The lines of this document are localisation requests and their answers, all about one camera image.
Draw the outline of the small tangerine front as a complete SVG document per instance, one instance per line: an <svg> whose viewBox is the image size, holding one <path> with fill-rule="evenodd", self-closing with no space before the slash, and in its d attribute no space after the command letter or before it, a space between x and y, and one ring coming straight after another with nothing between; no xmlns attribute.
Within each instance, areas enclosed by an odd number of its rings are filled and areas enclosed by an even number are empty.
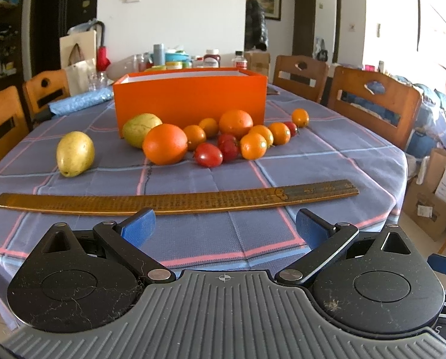
<svg viewBox="0 0 446 359"><path fill-rule="evenodd" d="M249 133L240 140L241 155L246 160L258 160L267 151L267 141L259 133Z"/></svg>

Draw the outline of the small tangerine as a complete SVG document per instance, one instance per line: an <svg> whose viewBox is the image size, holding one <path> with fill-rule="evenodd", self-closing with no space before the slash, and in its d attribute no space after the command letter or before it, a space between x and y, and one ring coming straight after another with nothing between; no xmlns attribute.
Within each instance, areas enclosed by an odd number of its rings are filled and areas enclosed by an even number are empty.
<svg viewBox="0 0 446 359"><path fill-rule="evenodd" d="M249 133L240 140L241 155L246 160L258 160L267 151L267 141L259 133Z"/></svg>
<svg viewBox="0 0 446 359"><path fill-rule="evenodd" d="M278 146L289 143L291 132L286 124L283 122L273 122L268 126L268 129L272 132L274 145Z"/></svg>
<svg viewBox="0 0 446 359"><path fill-rule="evenodd" d="M295 109L291 115L291 119L298 128L305 128L310 122L309 113L304 109Z"/></svg>
<svg viewBox="0 0 446 359"><path fill-rule="evenodd" d="M271 130L264 125L256 125L250 128L250 134L256 133L263 136L267 142L267 147L271 147L274 144L274 137Z"/></svg>
<svg viewBox="0 0 446 359"><path fill-rule="evenodd" d="M207 141L206 132L199 125L189 125L183 129L187 138L189 152L193 152L199 144Z"/></svg>
<svg viewBox="0 0 446 359"><path fill-rule="evenodd" d="M219 124L216 119L205 118L199 122L199 127L205 132L207 139L216 138L219 133Z"/></svg>

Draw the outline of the long wooden ruler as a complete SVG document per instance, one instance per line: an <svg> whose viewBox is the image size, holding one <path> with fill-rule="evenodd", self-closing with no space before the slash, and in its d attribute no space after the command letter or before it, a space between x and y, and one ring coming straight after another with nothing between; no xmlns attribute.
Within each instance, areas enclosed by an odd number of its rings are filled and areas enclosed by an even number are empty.
<svg viewBox="0 0 446 359"><path fill-rule="evenodd" d="M2 193L0 208L69 216L131 216L143 208L157 215L239 212L318 203L356 196L349 180L235 191L131 196L68 196Z"/></svg>

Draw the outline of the red tomato front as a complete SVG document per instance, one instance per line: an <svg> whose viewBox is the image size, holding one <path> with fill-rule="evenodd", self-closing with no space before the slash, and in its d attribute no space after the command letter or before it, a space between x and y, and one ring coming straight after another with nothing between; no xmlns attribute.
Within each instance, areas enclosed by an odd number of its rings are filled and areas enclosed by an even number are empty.
<svg viewBox="0 0 446 359"><path fill-rule="evenodd" d="M196 163L205 168L215 168L223 163L223 155L217 146L209 143L199 144L193 152Z"/></svg>

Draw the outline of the small tangerine behind left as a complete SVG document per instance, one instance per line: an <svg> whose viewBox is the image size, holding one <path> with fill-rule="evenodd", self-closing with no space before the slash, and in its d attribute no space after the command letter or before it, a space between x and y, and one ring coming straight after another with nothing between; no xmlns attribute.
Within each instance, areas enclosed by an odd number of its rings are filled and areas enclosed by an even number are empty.
<svg viewBox="0 0 446 359"><path fill-rule="evenodd" d="M206 132L199 125L189 125L183 129L187 138L189 152L193 152L199 144L207 141Z"/></svg>

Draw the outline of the small tangerine middle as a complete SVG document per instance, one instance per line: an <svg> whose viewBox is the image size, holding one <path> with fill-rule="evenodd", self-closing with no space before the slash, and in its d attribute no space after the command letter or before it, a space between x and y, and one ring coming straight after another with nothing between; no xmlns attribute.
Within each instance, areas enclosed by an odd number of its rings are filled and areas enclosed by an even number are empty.
<svg viewBox="0 0 446 359"><path fill-rule="evenodd" d="M274 137L271 130L264 125L256 125L250 128L250 134L256 133L263 136L267 142L267 147L271 147L274 144Z"/></svg>

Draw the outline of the red tomato back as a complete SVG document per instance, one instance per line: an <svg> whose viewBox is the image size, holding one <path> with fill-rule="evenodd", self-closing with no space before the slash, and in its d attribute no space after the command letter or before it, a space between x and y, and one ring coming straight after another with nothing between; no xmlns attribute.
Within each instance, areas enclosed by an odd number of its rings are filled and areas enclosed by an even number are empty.
<svg viewBox="0 0 446 359"><path fill-rule="evenodd" d="M226 141L232 141L232 142L237 142L237 138L229 133L224 133L218 136L217 139L217 145L220 146L221 144L223 144Z"/></svg>

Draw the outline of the blue rolled cloth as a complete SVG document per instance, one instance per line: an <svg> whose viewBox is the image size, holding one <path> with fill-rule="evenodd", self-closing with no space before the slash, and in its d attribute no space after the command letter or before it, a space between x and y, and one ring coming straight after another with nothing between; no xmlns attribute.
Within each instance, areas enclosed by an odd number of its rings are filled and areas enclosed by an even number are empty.
<svg viewBox="0 0 446 359"><path fill-rule="evenodd" d="M51 102L48 104L48 108L54 116L61 117L103 104L104 102L111 101L113 98L113 88L112 86L108 86Z"/></svg>

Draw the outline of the large orange by box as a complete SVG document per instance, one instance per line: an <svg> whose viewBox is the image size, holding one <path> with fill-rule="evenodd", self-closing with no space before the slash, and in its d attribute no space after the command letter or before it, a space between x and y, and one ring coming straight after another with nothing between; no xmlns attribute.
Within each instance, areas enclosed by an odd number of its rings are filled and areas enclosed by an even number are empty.
<svg viewBox="0 0 446 359"><path fill-rule="evenodd" d="M250 114L239 109L223 113L219 120L220 133L233 135L236 139L245 136L253 126Z"/></svg>

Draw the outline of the clear drinking glass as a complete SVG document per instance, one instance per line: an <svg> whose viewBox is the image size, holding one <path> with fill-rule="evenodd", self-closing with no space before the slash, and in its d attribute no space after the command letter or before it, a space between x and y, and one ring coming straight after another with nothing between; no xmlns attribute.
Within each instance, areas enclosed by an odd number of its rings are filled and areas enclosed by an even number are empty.
<svg viewBox="0 0 446 359"><path fill-rule="evenodd" d="M91 72L88 75L88 89L90 92L98 91L108 86L106 72Z"/></svg>

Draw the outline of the wooden chair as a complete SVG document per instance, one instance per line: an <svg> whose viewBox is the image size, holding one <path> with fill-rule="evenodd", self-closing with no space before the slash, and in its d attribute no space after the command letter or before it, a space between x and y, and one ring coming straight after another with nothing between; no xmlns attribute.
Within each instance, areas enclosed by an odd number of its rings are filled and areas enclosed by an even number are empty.
<svg viewBox="0 0 446 359"><path fill-rule="evenodd" d="M393 125L343 101L344 93L395 113L400 117L398 123ZM332 77L328 107L403 149L410 138L421 102L420 91L386 74L337 66Z"/></svg>
<svg viewBox="0 0 446 359"><path fill-rule="evenodd" d="M23 83L23 93L33 121L39 112L48 108L50 102L70 96L66 71L60 69L36 74Z"/></svg>
<svg viewBox="0 0 446 359"><path fill-rule="evenodd" d="M0 161L29 134L15 86L0 91Z"/></svg>
<svg viewBox="0 0 446 359"><path fill-rule="evenodd" d="M304 55L276 57L272 83L304 99L320 103L329 65Z"/></svg>

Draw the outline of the wooden chair left far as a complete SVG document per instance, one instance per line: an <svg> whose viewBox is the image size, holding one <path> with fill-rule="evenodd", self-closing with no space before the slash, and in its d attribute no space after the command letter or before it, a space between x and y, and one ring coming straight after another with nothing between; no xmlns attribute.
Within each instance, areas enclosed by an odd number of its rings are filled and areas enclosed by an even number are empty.
<svg viewBox="0 0 446 359"><path fill-rule="evenodd" d="M70 96L66 71L60 69L36 74L23 83L23 93L33 121L39 112L48 108L50 102Z"/></svg>

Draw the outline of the red folded umbrella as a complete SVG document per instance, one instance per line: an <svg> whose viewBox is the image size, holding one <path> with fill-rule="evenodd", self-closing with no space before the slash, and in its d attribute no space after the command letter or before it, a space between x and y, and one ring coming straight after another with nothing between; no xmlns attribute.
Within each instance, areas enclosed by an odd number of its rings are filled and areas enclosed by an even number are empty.
<svg viewBox="0 0 446 359"><path fill-rule="evenodd" d="M100 28L100 46L97 50L96 69L98 72L105 72L111 64L105 46L105 24L100 20L97 20L95 24Z"/></svg>

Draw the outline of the teal plastic container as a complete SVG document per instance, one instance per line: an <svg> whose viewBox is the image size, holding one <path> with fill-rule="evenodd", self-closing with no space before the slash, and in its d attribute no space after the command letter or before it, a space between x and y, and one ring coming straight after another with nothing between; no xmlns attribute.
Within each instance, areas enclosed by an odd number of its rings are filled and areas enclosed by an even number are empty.
<svg viewBox="0 0 446 359"><path fill-rule="evenodd" d="M175 69L189 68L191 67L191 56L182 50L167 51L165 65Z"/></svg>

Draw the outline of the cardboard box on table end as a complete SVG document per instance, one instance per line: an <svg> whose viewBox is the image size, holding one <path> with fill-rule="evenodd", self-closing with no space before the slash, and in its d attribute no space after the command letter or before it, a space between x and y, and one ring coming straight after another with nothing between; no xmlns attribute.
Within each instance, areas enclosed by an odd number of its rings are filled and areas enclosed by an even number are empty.
<svg viewBox="0 0 446 359"><path fill-rule="evenodd" d="M263 52L255 49L246 51L244 57L247 60L247 70L265 75L267 78L270 73L271 55L269 52Z"/></svg>

